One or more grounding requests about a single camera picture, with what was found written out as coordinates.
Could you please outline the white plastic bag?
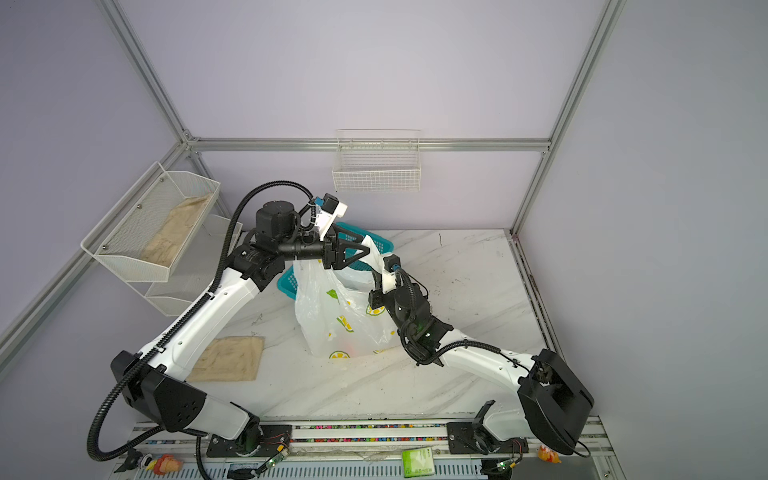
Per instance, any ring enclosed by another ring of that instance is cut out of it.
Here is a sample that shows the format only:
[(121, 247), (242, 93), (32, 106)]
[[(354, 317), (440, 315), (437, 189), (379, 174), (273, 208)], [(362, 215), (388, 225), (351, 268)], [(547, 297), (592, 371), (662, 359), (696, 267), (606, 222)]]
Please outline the white plastic bag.
[(320, 260), (298, 260), (295, 316), (313, 356), (349, 359), (379, 354), (398, 343), (384, 308), (372, 310), (372, 269), (326, 269)]

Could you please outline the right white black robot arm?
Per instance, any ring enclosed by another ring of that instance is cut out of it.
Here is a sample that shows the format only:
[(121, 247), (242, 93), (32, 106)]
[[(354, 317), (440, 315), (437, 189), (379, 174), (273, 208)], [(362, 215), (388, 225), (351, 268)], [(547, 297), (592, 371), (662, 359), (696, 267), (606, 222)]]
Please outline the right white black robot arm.
[(417, 365), (459, 369), (511, 391), (543, 445), (589, 456), (580, 437), (594, 398), (560, 355), (547, 348), (536, 355), (516, 353), (463, 334), (432, 313), (421, 284), (400, 267), (372, 276), (369, 306), (392, 317), (403, 350)]

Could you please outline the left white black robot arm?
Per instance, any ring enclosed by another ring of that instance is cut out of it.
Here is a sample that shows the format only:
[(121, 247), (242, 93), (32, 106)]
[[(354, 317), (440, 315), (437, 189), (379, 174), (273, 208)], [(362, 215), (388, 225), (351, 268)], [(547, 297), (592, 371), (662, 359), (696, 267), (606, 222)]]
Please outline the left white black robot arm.
[(191, 385), (188, 379), (218, 334), (283, 273), (288, 261), (312, 260), (325, 269), (342, 270), (379, 256), (369, 236), (337, 224), (346, 206), (335, 197), (327, 196), (308, 209), (314, 221), (304, 226), (291, 203), (266, 203), (242, 242), (226, 249), (212, 284), (193, 304), (138, 352), (123, 351), (113, 359), (116, 385), (90, 427), (90, 444), (97, 444), (109, 409), (123, 398), (155, 422), (151, 435), (207, 433), (234, 442), (244, 453), (257, 449), (263, 436), (259, 418)]

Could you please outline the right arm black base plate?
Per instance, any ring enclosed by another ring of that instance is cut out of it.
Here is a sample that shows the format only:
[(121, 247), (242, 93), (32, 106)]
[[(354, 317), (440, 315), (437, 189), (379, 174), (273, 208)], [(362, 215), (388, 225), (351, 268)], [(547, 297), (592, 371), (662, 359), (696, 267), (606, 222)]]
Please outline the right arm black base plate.
[(525, 438), (498, 440), (484, 426), (473, 422), (446, 424), (449, 452), (457, 454), (501, 455), (526, 454), (529, 445)]

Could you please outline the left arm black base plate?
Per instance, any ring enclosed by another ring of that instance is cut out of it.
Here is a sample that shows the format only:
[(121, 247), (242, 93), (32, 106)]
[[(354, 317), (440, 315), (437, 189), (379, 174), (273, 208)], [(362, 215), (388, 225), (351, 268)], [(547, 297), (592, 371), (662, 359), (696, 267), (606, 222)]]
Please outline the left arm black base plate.
[(260, 424), (256, 434), (243, 434), (236, 440), (213, 435), (206, 449), (209, 458), (269, 458), (278, 449), (290, 445), (293, 426), (290, 424)]

